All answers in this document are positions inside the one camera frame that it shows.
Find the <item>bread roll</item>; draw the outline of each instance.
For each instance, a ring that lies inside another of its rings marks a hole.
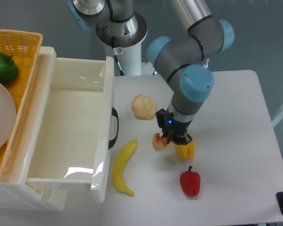
[[[142,120],[151,120],[155,116],[156,102],[145,95],[137,95],[131,103],[135,116]]]
[[[159,133],[154,134],[152,138],[152,145],[156,151],[164,151],[171,147],[174,147],[174,143],[170,142],[167,144],[168,137],[161,138]]]

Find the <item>white plate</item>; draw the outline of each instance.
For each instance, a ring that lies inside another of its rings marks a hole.
[[[14,127],[16,107],[7,89],[0,84],[0,147],[7,141]]]

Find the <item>toy food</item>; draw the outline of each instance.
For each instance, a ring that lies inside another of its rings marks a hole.
[[[128,142],[125,147],[121,150],[121,152],[118,154],[117,159],[114,163],[113,169],[112,169],[112,182],[115,186],[115,188],[121,192],[125,193],[128,196],[133,196],[134,191],[130,190],[123,178],[123,172],[124,167],[129,160],[132,153],[135,151],[137,146],[137,140],[131,140]]]
[[[135,116],[143,120],[151,120],[155,116],[156,102],[145,95],[137,95],[131,103]]]
[[[0,83],[2,85],[10,83],[18,76],[19,70],[12,57],[0,52]]]
[[[154,134],[154,136],[152,137],[152,145],[156,151],[164,151],[166,149],[174,147],[173,142],[167,144],[167,141],[168,137],[161,138],[159,133]]]
[[[195,155],[194,139],[187,145],[175,145],[175,150],[181,160],[186,161],[192,159]]]
[[[191,169],[192,166],[189,166],[188,171],[180,175],[180,185],[186,195],[194,197],[200,190],[200,175]]]

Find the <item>green bell pepper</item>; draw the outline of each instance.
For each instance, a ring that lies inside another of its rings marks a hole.
[[[19,70],[12,57],[0,52],[0,83],[2,85],[10,83],[18,76]]]

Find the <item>black handle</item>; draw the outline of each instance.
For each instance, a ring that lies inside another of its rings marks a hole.
[[[117,134],[115,135],[115,138],[109,141],[108,149],[112,148],[117,141],[117,136],[118,136],[118,128],[119,128],[119,119],[118,119],[118,114],[117,111],[115,110],[114,107],[112,107],[112,116],[116,117],[117,119]]]

